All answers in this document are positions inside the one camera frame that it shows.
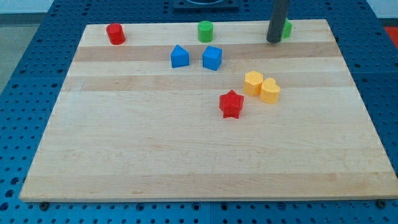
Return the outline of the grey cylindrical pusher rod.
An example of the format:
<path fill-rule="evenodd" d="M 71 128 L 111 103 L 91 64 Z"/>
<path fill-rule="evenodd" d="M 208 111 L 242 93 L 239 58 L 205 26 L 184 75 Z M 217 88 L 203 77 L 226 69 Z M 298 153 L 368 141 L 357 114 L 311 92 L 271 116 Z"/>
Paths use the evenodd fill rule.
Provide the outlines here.
<path fill-rule="evenodd" d="M 277 44 L 282 40 L 284 24 L 289 11 L 290 0 L 275 0 L 266 40 L 269 43 Z"/>

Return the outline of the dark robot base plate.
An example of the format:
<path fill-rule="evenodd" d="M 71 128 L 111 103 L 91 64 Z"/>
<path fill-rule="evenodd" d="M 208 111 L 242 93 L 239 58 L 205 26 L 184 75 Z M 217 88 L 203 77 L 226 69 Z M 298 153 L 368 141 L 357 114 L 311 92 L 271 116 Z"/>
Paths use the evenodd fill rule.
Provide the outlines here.
<path fill-rule="evenodd" d="M 238 9 L 240 0 L 172 0 L 174 11 Z"/>

